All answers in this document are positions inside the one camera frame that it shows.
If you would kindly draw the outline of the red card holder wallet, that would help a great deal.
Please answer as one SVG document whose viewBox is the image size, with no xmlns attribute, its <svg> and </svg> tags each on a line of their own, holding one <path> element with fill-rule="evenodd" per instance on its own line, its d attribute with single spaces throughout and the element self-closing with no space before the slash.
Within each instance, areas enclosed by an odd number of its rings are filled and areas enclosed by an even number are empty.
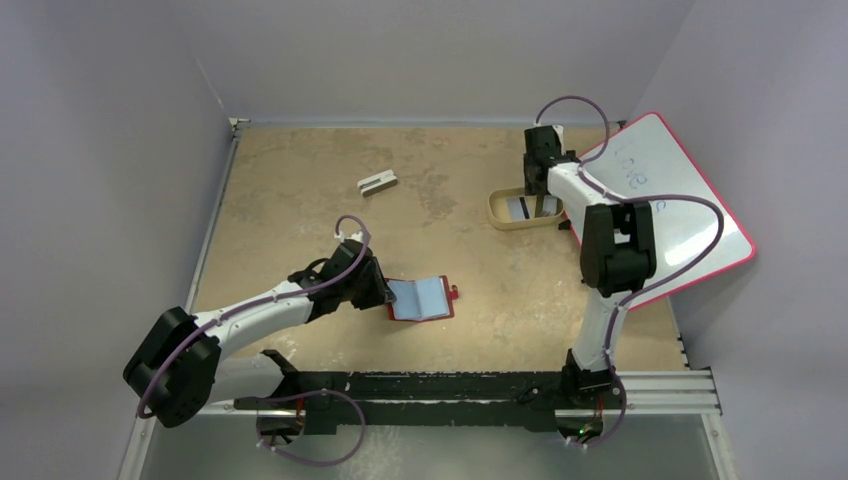
<svg viewBox="0 0 848 480">
<path fill-rule="evenodd" d="M 458 287 L 445 275 L 419 280 L 388 279 L 394 295 L 387 304 L 388 318 L 401 322 L 428 322 L 453 318 Z"/>
</svg>

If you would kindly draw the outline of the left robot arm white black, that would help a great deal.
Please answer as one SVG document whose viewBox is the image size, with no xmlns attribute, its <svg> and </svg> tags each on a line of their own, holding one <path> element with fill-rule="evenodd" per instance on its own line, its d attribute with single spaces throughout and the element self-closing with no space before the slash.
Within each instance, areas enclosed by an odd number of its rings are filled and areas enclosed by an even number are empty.
<svg viewBox="0 0 848 480">
<path fill-rule="evenodd" d="M 347 239 L 330 257 L 248 300 L 195 314 L 168 309 L 123 370 L 139 397 L 136 414 L 167 428 L 179 426 L 209 403 L 222 363 L 238 350 L 329 315 L 345 302 L 367 310 L 394 298 L 372 250 Z"/>
</svg>

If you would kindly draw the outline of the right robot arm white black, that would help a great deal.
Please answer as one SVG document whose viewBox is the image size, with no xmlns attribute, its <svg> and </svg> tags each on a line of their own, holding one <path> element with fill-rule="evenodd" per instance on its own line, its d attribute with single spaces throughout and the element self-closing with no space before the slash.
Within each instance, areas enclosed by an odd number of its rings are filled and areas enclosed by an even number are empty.
<svg viewBox="0 0 848 480">
<path fill-rule="evenodd" d="M 557 198 L 580 229 L 580 273 L 590 293 L 577 340 L 566 356 L 561 392 L 569 404 L 584 407 L 600 391 L 614 388 L 625 300 L 656 272 L 651 207 L 625 202 L 591 176 L 575 152 L 565 149 L 561 127 L 531 127 L 524 142 L 526 194 Z"/>
</svg>

